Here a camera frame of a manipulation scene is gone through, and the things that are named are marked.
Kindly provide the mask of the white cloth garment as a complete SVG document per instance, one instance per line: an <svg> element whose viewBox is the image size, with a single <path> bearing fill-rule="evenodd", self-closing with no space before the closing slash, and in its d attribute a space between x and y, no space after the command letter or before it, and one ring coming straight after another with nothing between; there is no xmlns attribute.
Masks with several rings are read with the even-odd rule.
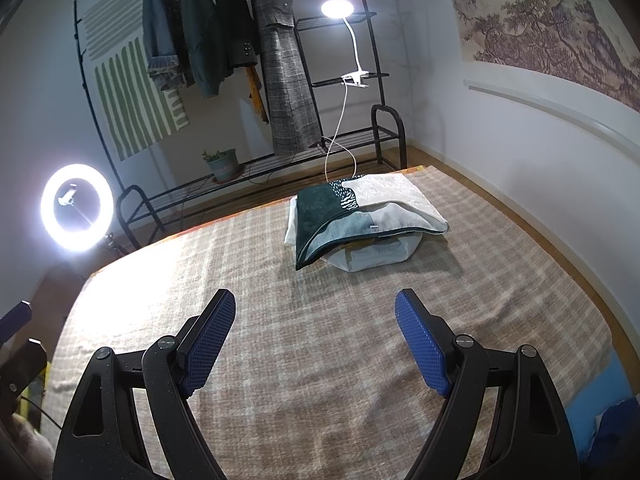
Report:
<svg viewBox="0 0 640 480"><path fill-rule="evenodd" d="M416 250L427 221L396 203L352 210L310 235L286 234L285 244L302 243L296 269L324 260L344 272L359 272L407 260Z"/></svg>

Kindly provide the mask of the green floral patterned garment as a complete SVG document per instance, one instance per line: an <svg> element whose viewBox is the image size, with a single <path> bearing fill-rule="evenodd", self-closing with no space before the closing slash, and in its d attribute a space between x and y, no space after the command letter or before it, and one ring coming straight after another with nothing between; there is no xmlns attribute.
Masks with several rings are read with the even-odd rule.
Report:
<svg viewBox="0 0 640 480"><path fill-rule="evenodd" d="M290 201L284 244L297 271L323 260L355 273L409 259L448 221L404 174L368 174L305 188Z"/></svg>

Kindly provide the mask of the black metal clothes rack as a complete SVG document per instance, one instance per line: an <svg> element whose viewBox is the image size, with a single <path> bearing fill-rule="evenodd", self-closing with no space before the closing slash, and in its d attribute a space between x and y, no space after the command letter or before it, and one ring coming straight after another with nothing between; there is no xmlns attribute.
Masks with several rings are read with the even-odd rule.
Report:
<svg viewBox="0 0 640 480"><path fill-rule="evenodd" d="M94 0L90 8L99 2ZM359 167L388 170L407 165L406 128L396 108L386 101L387 73L375 67L363 79L375 88L375 100L364 102L370 114L358 127L342 129L335 139L322 139L305 151L279 157L271 153L270 125L260 120L250 102L244 73L237 73L218 98L204 99L195 88L178 90L190 125L125 160L119 160L90 76L80 18L74 11L74 40L82 88L105 157L117 183L114 221L131 250L195 226L224 208L320 174L319 162L350 151L360 153ZM217 183L202 153L234 148L241 166L233 180Z"/></svg>

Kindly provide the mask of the beige plaid bed blanket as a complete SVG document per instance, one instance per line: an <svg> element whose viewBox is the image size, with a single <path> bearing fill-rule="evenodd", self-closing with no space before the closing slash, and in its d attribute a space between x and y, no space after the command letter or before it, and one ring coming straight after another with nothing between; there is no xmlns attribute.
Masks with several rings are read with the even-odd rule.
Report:
<svg viewBox="0 0 640 480"><path fill-rule="evenodd" d="M288 204L206 224L133 252L77 297L47 380L43 435L58 440L97 348L148 348L178 332L218 289L234 323L190 408L231 479L400 479L442 405L397 325L416 292L456 333L489 349L531 344L563 402L600 374L612 336L600 311L525 231L435 168L410 180L446 218L405 262L346 273L297 269L284 244Z"/></svg>

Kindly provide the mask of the potted plant green pot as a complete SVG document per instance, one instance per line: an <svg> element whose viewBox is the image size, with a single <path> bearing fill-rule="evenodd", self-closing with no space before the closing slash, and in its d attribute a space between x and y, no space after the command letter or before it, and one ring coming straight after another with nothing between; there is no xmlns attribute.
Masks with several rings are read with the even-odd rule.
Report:
<svg viewBox="0 0 640 480"><path fill-rule="evenodd" d="M225 151L209 153L204 151L202 159L209 166L210 172L217 183L229 182L241 172L241 166L234 148Z"/></svg>

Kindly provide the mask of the grey plaid hanging coat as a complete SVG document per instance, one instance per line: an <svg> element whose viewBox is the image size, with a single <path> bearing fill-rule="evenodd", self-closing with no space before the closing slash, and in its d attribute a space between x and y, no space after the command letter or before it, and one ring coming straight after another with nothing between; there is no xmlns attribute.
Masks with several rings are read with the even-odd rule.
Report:
<svg viewBox="0 0 640 480"><path fill-rule="evenodd" d="M295 31L292 0L252 0L274 154L292 156L321 139Z"/></svg>

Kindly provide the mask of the yellow hanging garment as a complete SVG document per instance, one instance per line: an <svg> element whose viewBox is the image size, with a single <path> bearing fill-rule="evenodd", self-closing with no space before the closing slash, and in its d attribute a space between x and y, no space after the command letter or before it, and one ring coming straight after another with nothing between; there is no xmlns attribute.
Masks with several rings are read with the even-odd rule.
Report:
<svg viewBox="0 0 640 480"><path fill-rule="evenodd" d="M268 114L265 108L264 101L262 100L262 82L259 79L255 66L248 66L244 68L244 72L247 78L248 86L250 87L250 102L256 115L265 124L269 124Z"/></svg>

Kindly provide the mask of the black hanging jacket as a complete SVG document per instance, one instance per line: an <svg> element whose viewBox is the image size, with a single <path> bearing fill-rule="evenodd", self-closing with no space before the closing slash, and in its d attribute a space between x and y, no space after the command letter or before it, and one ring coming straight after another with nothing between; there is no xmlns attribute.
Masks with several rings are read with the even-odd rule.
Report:
<svg viewBox="0 0 640 480"><path fill-rule="evenodd" d="M260 53L257 26L247 0L215 0L218 10L227 72L244 68L246 76L257 78L256 65Z"/></svg>

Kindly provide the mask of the dark green hanging jacket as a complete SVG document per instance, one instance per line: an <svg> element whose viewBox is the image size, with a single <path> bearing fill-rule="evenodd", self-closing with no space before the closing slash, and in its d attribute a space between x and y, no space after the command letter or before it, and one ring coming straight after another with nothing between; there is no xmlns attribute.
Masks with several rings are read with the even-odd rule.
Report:
<svg viewBox="0 0 640 480"><path fill-rule="evenodd" d="M192 76L204 98L218 96L227 65L214 0L181 0L181 17Z"/></svg>

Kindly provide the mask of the blue denim hanging jacket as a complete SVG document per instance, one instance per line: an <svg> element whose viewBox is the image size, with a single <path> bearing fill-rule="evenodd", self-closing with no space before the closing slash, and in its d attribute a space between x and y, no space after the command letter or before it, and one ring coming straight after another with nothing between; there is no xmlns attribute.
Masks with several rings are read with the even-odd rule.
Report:
<svg viewBox="0 0 640 480"><path fill-rule="evenodd" d="M160 91L192 86L181 0L142 0L142 3L143 45L150 78Z"/></svg>

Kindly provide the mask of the green striped wall hanging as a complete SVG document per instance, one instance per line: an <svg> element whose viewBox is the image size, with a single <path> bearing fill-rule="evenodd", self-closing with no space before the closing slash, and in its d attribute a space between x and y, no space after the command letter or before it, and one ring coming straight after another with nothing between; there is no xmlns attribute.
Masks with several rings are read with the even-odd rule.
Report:
<svg viewBox="0 0 640 480"><path fill-rule="evenodd" d="M119 160L190 125L176 89L160 90L148 74L143 0L100 0L81 18L85 55Z"/></svg>

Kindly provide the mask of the landscape wall painting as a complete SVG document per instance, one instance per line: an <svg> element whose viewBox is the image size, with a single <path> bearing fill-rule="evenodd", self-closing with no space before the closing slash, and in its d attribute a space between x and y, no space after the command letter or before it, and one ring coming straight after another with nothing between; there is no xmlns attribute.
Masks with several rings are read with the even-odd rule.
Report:
<svg viewBox="0 0 640 480"><path fill-rule="evenodd" d="M531 70L639 107L639 48L608 0L452 0L462 58Z"/></svg>

